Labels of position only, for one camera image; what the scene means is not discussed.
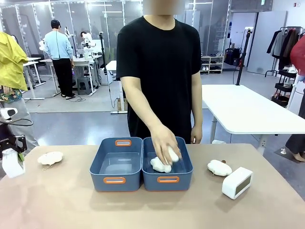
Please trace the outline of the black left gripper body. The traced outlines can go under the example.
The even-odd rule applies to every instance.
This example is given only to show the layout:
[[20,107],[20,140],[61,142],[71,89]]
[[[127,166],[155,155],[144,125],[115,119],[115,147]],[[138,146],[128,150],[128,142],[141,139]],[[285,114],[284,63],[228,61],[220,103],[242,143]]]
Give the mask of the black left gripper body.
[[26,138],[24,135],[20,136],[10,136],[6,139],[3,139],[0,141],[0,152],[3,153],[3,151],[7,149],[12,149],[16,151],[17,153],[23,153],[27,150],[27,144],[26,144]]

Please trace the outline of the person's left hand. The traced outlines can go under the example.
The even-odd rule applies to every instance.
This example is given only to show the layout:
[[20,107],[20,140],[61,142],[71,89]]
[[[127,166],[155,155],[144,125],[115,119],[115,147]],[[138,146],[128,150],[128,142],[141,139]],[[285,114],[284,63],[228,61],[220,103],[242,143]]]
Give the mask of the person's left hand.
[[191,144],[200,144],[203,137],[201,125],[194,125],[191,130]]

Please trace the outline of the person's right hand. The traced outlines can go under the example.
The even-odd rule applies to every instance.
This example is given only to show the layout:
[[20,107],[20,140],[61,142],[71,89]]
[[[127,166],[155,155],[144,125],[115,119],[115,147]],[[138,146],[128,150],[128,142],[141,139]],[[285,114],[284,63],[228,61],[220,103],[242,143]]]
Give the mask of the person's right hand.
[[150,133],[156,155],[164,165],[173,164],[168,147],[172,148],[179,158],[182,157],[175,135],[166,126],[161,124],[152,127]]

